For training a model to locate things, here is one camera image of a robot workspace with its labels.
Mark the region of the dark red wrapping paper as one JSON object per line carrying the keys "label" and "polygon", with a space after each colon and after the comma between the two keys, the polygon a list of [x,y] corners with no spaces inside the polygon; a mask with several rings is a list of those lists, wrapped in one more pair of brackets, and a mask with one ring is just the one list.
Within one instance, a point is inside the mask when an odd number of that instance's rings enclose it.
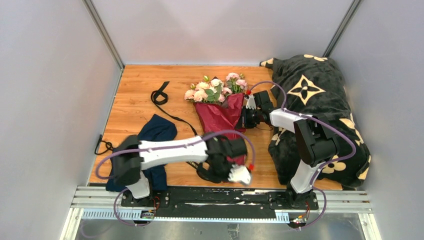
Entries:
{"label": "dark red wrapping paper", "polygon": [[229,95],[221,104],[195,102],[194,108],[203,132],[237,130],[243,133],[245,130],[237,127],[243,103],[243,93]]}

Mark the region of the pink fake flower bouquet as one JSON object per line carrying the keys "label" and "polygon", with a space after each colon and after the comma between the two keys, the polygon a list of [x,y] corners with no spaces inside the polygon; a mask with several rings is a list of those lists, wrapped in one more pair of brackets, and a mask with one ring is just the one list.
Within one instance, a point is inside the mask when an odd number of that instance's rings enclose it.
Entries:
{"label": "pink fake flower bouquet", "polygon": [[242,73],[230,72],[224,80],[204,75],[202,81],[190,85],[184,99],[193,103],[221,104],[233,95],[245,93],[248,86]]}

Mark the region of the black floral plush blanket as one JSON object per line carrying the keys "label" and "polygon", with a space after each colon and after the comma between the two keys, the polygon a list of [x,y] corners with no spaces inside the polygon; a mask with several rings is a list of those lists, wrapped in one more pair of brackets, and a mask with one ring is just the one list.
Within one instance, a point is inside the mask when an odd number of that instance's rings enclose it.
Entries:
{"label": "black floral plush blanket", "polygon": [[350,154],[352,148],[337,136],[340,151],[334,162],[323,167],[318,179],[338,182],[344,190],[359,188],[367,177],[371,154],[354,122],[344,76],[337,63],[329,57],[299,54],[288,59],[271,58],[259,65],[272,70],[275,85],[270,91],[278,107],[284,104],[293,112],[322,114],[330,126],[354,143],[355,155],[339,160]]}

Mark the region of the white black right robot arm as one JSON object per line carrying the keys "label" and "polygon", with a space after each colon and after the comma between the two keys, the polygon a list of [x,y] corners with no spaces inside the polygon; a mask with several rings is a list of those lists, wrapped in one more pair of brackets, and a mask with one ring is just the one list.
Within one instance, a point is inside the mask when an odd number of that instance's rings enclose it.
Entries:
{"label": "white black right robot arm", "polygon": [[313,185],[325,162],[339,153],[339,144],[333,131],[326,130],[318,117],[275,107],[267,91],[244,96],[239,123],[244,129],[253,129],[260,123],[294,133],[300,162],[296,173],[287,184],[286,204],[298,209],[313,191]]}

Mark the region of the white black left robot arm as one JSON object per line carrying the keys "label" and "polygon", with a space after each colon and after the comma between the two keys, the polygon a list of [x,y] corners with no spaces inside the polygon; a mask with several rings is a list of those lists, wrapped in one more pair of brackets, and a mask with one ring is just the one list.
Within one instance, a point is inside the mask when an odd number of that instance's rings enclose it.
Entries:
{"label": "white black left robot arm", "polygon": [[146,170],[184,162],[194,167],[205,181],[249,185],[250,169],[229,161],[247,153],[243,138],[230,140],[220,132],[169,141],[139,141],[136,135],[131,135],[112,154],[112,180],[128,188],[135,202],[146,207],[153,201],[151,183],[144,175]]}

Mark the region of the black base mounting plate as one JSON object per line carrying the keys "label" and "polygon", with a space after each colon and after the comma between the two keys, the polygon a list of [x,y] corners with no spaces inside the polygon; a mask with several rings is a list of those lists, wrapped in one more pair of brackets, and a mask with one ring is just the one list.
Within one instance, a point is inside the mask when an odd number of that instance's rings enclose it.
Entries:
{"label": "black base mounting plate", "polygon": [[121,207],[158,206],[158,217],[212,219],[271,219],[276,210],[318,210],[313,193],[295,207],[286,199],[283,189],[219,188],[198,186],[170,186],[166,191],[153,191],[145,198],[136,199],[125,191]]}

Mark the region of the navy blue cloth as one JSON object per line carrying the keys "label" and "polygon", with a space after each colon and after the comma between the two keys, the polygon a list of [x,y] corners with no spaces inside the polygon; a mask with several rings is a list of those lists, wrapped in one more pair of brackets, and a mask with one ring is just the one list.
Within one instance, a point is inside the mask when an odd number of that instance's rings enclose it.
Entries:
{"label": "navy blue cloth", "polygon": [[[174,140],[177,135],[177,128],[171,121],[154,114],[152,118],[142,127],[137,135],[130,135],[122,141],[120,145],[113,149],[113,153],[135,149],[139,141],[165,142]],[[106,183],[105,189],[109,192],[121,192],[127,186],[133,185],[142,179],[143,174],[150,189],[157,192],[167,191],[167,174],[164,165],[157,165],[146,170],[141,170],[136,166],[138,152],[124,153],[112,157],[112,169],[109,176],[112,177]]]}

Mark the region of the aluminium frame rail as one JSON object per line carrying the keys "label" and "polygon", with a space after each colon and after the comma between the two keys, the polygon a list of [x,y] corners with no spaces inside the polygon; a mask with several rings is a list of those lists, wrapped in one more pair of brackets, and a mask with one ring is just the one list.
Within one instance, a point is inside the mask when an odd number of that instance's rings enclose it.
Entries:
{"label": "aluminium frame rail", "polygon": [[364,191],[314,191],[290,206],[283,189],[170,186],[136,199],[76,189],[62,240],[379,240]]}

